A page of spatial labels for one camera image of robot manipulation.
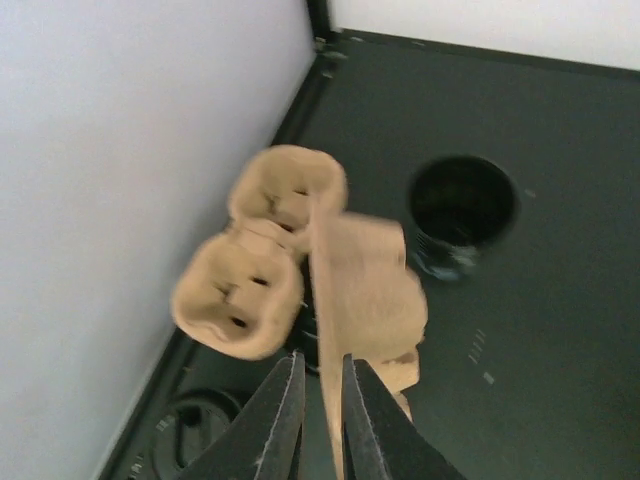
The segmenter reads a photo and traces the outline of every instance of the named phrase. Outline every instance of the dark green surface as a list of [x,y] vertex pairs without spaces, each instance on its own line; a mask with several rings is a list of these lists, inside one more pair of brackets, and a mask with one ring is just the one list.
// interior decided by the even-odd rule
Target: dark green surface
[[[342,51],[300,143],[344,165],[350,209],[404,222],[410,177],[447,154],[496,162],[521,200],[473,278],[426,285],[408,395],[419,431],[470,480],[640,478],[640,84],[361,41]],[[310,415],[305,478],[326,479]]]

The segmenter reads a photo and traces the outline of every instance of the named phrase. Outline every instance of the white wall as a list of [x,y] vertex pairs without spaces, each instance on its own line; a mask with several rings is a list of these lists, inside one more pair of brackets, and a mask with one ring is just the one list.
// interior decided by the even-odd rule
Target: white wall
[[302,0],[0,3],[0,477],[87,480],[310,63]]
[[334,23],[640,69],[638,0],[332,0]]

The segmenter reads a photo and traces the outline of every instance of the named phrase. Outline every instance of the cardboard egg carton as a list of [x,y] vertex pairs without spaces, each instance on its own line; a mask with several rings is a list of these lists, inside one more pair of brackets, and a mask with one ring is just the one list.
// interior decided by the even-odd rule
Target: cardboard egg carton
[[342,359],[366,359],[409,418],[427,305],[406,267],[397,222],[343,212],[342,167],[323,152],[277,146],[249,162],[229,196],[232,222],[194,255],[172,298],[176,324],[227,355],[257,360],[286,341],[310,255],[320,381],[342,478]]

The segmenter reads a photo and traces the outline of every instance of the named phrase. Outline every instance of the metal edge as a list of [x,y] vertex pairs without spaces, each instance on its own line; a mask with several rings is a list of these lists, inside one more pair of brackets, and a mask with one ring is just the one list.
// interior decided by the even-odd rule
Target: metal edge
[[464,45],[454,45],[450,43],[421,40],[417,38],[399,37],[386,35],[383,33],[365,32],[360,30],[345,29],[340,34],[341,39],[351,42],[366,42],[379,45],[391,45],[403,48],[422,50],[425,52],[442,53],[446,55],[459,55],[464,57],[475,57],[482,60],[494,62],[512,63],[525,65],[546,70],[555,70],[581,75],[591,75],[608,77],[618,80],[640,82],[640,71],[621,68],[608,67],[604,65],[594,65],[589,63],[575,62],[571,60],[559,60],[535,55],[521,53],[504,52],[490,50],[479,47],[469,47]]

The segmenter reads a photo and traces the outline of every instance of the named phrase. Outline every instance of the black container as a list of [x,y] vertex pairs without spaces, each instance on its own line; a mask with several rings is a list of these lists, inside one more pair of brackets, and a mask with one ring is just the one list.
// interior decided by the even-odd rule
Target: black container
[[409,190],[409,258],[440,280],[469,275],[478,259],[513,223],[515,189],[507,174],[479,157],[429,162]]

